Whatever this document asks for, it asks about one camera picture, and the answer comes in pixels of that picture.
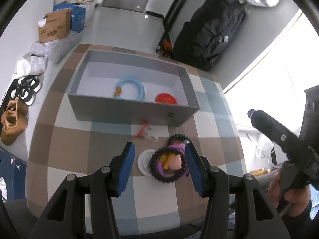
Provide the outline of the right hand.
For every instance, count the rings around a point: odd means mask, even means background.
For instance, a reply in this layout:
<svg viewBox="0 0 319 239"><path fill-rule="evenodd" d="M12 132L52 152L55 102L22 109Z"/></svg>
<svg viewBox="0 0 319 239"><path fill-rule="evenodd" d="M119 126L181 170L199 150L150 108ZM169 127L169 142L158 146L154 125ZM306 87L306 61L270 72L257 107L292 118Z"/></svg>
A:
<svg viewBox="0 0 319 239"><path fill-rule="evenodd" d="M274 178L272 179L268 191L267 196L270 202L275 206L275 208L279 205L279 195L281 193L280 188L280 179L281 179L281 169L279 169ZM290 208L287 210L286 215L290 217L297 217L301 215L310 202L310 187L309 185L304 188L296 188L290 189L286 191L284 194L284 199L291 203Z"/></svg>

